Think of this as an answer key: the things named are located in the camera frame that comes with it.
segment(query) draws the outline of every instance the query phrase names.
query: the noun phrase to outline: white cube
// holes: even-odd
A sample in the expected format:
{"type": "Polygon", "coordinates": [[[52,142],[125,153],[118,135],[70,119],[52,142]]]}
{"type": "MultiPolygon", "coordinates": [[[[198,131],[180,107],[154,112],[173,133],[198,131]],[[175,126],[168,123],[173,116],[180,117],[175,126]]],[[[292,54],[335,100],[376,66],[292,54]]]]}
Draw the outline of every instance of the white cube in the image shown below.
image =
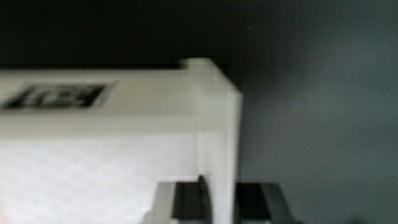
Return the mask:
{"type": "Polygon", "coordinates": [[[0,71],[0,223],[139,224],[159,183],[205,175],[232,224],[242,96],[184,64],[0,71]]]}

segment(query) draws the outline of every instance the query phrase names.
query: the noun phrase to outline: box front face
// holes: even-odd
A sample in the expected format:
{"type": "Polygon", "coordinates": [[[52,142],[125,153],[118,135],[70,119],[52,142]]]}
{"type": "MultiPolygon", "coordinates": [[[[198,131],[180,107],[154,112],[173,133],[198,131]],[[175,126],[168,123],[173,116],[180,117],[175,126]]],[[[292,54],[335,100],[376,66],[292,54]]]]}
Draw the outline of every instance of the box front face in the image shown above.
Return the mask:
{"type": "Polygon", "coordinates": [[[139,224],[157,184],[198,176],[196,135],[3,140],[0,222],[139,224]]]}

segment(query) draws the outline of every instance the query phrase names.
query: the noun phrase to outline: dark wall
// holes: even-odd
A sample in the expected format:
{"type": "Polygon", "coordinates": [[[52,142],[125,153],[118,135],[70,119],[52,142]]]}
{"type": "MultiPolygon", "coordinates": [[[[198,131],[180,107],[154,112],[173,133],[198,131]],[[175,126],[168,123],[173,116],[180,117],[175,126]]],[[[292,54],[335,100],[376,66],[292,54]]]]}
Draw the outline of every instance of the dark wall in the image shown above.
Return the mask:
{"type": "Polygon", "coordinates": [[[246,181],[308,224],[398,223],[397,0],[3,0],[0,64],[216,59],[246,93],[246,181]]]}

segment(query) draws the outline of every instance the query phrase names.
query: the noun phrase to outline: black label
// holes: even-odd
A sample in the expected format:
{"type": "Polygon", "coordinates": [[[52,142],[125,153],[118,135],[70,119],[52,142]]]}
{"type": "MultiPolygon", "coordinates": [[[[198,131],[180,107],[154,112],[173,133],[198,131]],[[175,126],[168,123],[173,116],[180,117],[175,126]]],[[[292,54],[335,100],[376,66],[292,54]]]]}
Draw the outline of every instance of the black label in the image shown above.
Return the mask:
{"type": "Polygon", "coordinates": [[[107,85],[31,85],[4,104],[4,109],[90,108],[107,85]]]}

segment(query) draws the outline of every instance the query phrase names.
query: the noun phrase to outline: white box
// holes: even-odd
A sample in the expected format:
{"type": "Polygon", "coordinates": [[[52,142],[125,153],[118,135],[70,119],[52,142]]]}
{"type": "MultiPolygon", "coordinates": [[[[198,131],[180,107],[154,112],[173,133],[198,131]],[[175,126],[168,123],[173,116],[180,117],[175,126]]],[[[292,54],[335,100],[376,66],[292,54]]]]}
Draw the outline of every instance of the white box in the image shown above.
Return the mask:
{"type": "Polygon", "coordinates": [[[0,223],[139,224],[159,183],[203,174],[232,224],[241,101],[209,59],[179,70],[3,70],[0,223]]]}

